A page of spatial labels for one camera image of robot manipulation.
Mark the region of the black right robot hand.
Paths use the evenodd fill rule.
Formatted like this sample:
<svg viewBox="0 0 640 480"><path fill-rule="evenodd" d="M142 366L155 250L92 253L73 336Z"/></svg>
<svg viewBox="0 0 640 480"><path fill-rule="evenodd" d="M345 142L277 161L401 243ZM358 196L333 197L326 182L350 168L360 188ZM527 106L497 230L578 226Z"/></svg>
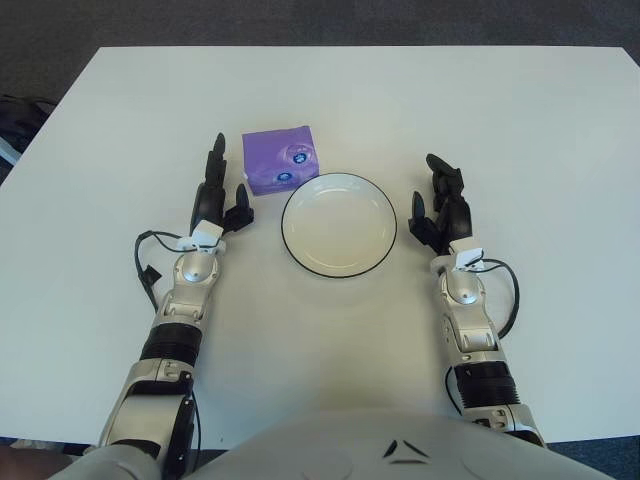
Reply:
<svg viewBox="0 0 640 480"><path fill-rule="evenodd" d="M426 216L424 200L414 191L409 231L437 255L448 255L453 241L472 236L471 210L462 194L462 172L432 153L426 156L426 163L432 172L433 210L437 216L435 220Z"/></svg>

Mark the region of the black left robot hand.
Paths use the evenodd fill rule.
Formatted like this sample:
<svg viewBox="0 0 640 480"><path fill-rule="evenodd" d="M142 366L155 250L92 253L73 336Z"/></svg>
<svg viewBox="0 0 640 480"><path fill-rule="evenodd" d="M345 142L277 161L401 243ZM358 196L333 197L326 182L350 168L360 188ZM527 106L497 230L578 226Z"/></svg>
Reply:
<svg viewBox="0 0 640 480"><path fill-rule="evenodd" d="M223 233L237 232L254 221L254 210L244 184L235 191L235 205L224 210L226 190L224 181L227 162L224 159L226 139L223 133L216 136L213 148L208 152L204 181L199 184L190 221L193 233L200 221L205 220L223 229Z"/></svg>

